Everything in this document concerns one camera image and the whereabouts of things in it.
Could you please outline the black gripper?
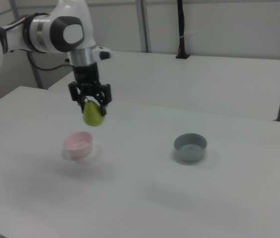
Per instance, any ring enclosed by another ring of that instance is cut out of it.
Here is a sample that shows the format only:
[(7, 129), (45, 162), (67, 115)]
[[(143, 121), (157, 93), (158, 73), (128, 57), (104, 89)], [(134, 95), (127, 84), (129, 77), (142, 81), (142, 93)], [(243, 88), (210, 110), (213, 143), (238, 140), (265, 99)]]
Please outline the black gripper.
[(105, 116), (107, 114), (106, 107), (112, 101), (111, 86), (100, 84), (97, 63), (74, 66), (73, 72), (76, 82), (73, 81), (68, 85), (72, 101), (77, 102), (83, 113), (85, 97), (93, 97), (100, 105), (101, 115)]

